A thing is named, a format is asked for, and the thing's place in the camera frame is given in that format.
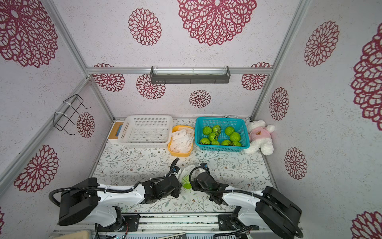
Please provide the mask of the white foam net sleeve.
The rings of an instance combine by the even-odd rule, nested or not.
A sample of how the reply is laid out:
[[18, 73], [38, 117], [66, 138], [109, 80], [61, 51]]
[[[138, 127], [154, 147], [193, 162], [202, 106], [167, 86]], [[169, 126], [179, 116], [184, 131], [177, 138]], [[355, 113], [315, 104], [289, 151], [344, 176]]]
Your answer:
[[180, 180], [182, 180], [182, 178], [184, 176], [190, 176], [190, 173], [191, 171], [195, 168], [196, 166], [195, 165], [190, 165], [190, 166], [187, 166], [184, 168], [184, 170], [182, 171], [181, 175], [180, 175]]

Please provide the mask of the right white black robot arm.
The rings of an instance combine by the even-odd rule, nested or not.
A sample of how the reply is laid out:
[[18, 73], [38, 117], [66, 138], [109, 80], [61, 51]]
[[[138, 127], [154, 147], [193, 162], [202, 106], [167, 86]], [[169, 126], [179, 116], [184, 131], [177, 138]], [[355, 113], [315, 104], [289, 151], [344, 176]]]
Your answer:
[[219, 183], [210, 174], [207, 163], [193, 168], [189, 181], [194, 191], [206, 193], [210, 201], [235, 207], [231, 220], [233, 225], [240, 226], [238, 233], [265, 227], [282, 239], [303, 238], [298, 226], [301, 208], [275, 188], [247, 191]]

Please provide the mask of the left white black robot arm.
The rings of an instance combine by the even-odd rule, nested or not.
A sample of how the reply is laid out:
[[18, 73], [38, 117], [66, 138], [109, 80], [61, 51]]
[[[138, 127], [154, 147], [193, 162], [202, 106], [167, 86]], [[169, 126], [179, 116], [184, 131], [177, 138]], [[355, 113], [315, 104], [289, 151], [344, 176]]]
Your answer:
[[108, 186], [92, 177], [72, 187], [60, 188], [49, 193], [49, 200], [59, 207], [60, 226], [77, 223], [94, 223], [96, 230], [112, 232], [123, 228], [125, 218], [120, 203], [153, 204], [162, 198], [178, 198], [182, 184], [178, 179], [181, 169], [176, 158], [164, 176], [137, 182], [133, 186]]

